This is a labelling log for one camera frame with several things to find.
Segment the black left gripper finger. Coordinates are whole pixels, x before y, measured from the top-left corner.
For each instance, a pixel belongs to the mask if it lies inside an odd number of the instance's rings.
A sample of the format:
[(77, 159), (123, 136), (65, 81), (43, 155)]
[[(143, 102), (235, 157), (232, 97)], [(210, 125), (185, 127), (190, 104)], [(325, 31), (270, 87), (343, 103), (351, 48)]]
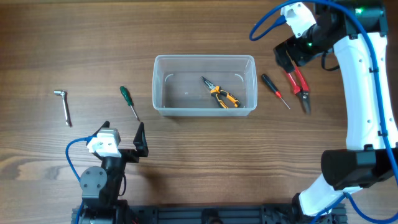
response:
[(149, 154), (149, 149), (146, 141), (146, 136), (145, 136), (145, 129), (144, 129), (144, 123), (140, 122), (140, 125), (138, 127), (137, 133), (134, 137), (133, 144), (136, 147), (136, 151), (139, 157), (147, 157)]
[(99, 133), (99, 131), (103, 128), (109, 128), (110, 127), (110, 122), (109, 121), (105, 121), (102, 126), (92, 134), (92, 136), (97, 136), (97, 134)]

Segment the black red screwdriver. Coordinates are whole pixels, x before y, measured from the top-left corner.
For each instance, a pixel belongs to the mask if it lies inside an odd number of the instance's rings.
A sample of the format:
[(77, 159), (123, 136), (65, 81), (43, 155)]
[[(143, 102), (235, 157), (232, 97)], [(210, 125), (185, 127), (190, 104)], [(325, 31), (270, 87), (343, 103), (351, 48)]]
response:
[(273, 94), (275, 94), (280, 100), (282, 100), (285, 106), (290, 110), (290, 106), (283, 99), (282, 94), (280, 93), (279, 89), (275, 86), (274, 82), (265, 73), (261, 75), (261, 79), (269, 87), (269, 89), (273, 92)]

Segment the red handled wire stripper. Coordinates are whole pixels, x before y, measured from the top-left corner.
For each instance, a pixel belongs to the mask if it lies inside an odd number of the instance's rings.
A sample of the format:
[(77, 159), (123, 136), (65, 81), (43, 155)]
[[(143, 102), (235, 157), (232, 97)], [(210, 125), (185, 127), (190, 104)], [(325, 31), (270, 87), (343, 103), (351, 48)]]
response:
[[(300, 82), (298, 85), (295, 79), (293, 78), (292, 74), (295, 74), (296, 78)], [(294, 65), (294, 71), (290, 73), (285, 73), (287, 75), (287, 79), (292, 85), (292, 91), (295, 96), (298, 97), (298, 99), (301, 102), (302, 108), (306, 114), (311, 114), (311, 106), (310, 106), (310, 97), (309, 97), (309, 86), (304, 79), (304, 76), (302, 75), (301, 71), (298, 69), (297, 66)]]

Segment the orange black long-nose pliers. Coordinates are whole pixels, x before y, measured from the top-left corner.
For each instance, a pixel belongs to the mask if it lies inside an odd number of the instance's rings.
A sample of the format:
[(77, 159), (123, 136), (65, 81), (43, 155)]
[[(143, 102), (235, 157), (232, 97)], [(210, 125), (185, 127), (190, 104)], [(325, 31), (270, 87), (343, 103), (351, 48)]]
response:
[(241, 106), (240, 101), (232, 95), (230, 92), (222, 89), (222, 87), (218, 85), (214, 85), (209, 79), (205, 77), (201, 77), (204, 85), (210, 90), (211, 96), (216, 100), (218, 106), (223, 109), (228, 109), (226, 103), (221, 99), (221, 96), (225, 97), (227, 100), (232, 102), (235, 108), (239, 108)]

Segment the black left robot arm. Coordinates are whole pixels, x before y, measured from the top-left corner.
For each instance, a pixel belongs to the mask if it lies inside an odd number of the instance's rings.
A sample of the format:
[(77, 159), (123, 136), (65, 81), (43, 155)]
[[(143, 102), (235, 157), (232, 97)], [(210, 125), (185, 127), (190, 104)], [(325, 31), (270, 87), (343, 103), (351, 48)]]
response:
[(80, 176), (82, 204), (72, 213), (72, 223), (138, 223), (127, 200), (121, 200), (126, 191), (125, 168), (128, 163), (138, 163), (149, 154), (144, 123), (139, 123), (133, 140), (134, 149), (120, 149), (117, 129), (109, 121), (87, 140), (89, 152), (100, 161), (100, 166), (87, 168)]

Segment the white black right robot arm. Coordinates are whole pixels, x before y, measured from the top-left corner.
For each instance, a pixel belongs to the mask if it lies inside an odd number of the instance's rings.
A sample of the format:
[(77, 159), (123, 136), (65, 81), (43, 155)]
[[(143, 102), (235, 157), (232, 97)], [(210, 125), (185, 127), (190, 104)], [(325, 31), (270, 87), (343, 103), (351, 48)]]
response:
[(348, 117), (346, 147), (322, 154), (319, 178), (292, 200), (292, 223), (320, 223), (362, 189), (397, 176), (397, 126), (386, 75), (387, 19), (382, 1), (287, 1), (275, 24), (293, 36), (274, 49), (286, 74), (334, 53)]

